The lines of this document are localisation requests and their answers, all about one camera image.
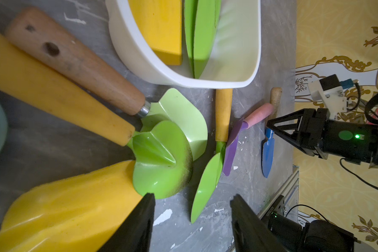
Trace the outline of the blue small trowel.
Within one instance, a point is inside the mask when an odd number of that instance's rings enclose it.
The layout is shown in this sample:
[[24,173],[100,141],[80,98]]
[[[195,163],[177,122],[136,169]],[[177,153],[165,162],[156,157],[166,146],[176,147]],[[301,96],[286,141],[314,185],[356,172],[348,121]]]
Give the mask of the blue small trowel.
[[[278,107],[280,105],[281,95],[282,95],[282,88],[274,87],[271,89],[270,103],[273,105],[274,109],[271,115],[267,118],[267,121],[276,118]],[[262,162],[261,162],[262,173],[265,178],[268,178],[271,168],[272,168],[272,163],[274,159],[274,146],[275,146],[274,131],[271,130],[270,128],[266,128],[265,141],[262,147]]]

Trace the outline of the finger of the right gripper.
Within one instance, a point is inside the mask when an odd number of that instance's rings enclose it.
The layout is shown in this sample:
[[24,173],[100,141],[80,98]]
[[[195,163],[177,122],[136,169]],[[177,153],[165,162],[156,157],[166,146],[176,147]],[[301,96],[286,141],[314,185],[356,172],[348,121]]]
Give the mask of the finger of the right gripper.
[[267,128],[296,148],[303,148],[306,129],[306,110],[301,109],[280,118],[270,119]]

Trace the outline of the purple shovel pink handle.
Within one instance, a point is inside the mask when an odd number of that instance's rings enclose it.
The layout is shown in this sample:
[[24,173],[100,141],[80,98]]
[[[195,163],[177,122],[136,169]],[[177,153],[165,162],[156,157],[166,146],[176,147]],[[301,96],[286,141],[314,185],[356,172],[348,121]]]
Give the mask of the purple shovel pink handle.
[[249,129],[255,124],[266,119],[269,115],[273,113],[273,111],[274,111],[274,106],[272,104],[270,103],[263,104],[261,107],[254,110],[246,118],[242,117],[233,126],[233,129],[230,133],[227,146],[225,149],[225,157],[224,157],[224,163],[223,163],[223,169],[222,169],[225,176],[229,176],[231,173],[234,157],[237,150],[239,134],[242,131]]

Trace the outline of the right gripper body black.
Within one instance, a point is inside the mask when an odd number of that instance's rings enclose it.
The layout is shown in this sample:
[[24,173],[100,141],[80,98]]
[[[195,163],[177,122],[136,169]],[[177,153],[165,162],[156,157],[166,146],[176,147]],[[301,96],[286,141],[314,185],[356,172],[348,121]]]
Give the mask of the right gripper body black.
[[378,126],[334,121],[328,114],[328,109],[296,112],[296,148],[325,160],[331,154],[357,164],[378,164]]

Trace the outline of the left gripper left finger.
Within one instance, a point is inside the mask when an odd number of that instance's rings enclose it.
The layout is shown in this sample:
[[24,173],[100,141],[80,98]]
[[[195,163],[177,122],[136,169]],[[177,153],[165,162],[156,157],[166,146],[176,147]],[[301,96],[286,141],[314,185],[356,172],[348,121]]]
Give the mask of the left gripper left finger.
[[148,252],[154,221],[155,196],[147,193],[100,252]]

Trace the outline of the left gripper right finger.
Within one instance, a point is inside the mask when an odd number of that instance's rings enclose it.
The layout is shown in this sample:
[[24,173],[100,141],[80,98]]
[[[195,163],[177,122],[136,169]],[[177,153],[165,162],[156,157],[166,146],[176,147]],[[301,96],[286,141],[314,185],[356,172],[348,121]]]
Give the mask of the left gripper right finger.
[[285,252],[286,249],[246,201],[236,194],[230,201],[237,252]]

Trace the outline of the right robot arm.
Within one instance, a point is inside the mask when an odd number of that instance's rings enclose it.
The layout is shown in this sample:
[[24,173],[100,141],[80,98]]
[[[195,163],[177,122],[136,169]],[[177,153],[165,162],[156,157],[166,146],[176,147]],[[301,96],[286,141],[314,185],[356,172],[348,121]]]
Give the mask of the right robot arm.
[[369,123],[330,119],[327,108],[305,108],[271,119],[267,128],[302,153],[326,160],[329,155],[378,168],[378,93],[364,110]]

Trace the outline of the green trowel yellow handle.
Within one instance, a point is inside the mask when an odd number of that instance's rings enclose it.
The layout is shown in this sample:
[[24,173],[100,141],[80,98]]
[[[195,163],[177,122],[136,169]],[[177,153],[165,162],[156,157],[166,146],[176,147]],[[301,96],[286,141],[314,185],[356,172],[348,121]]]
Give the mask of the green trowel yellow handle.
[[195,77],[195,74],[194,74],[194,31],[195,31],[197,3],[198,3],[198,0],[185,0],[184,10],[183,10],[186,50],[188,53],[192,77]]

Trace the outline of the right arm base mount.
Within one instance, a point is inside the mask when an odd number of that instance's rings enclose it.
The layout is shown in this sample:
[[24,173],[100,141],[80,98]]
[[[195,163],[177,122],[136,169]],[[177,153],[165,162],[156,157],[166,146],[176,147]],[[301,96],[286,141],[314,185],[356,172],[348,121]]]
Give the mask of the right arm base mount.
[[353,252],[360,244],[354,235],[328,221],[301,226],[285,217],[285,197],[278,197],[261,213],[261,221],[289,252]]

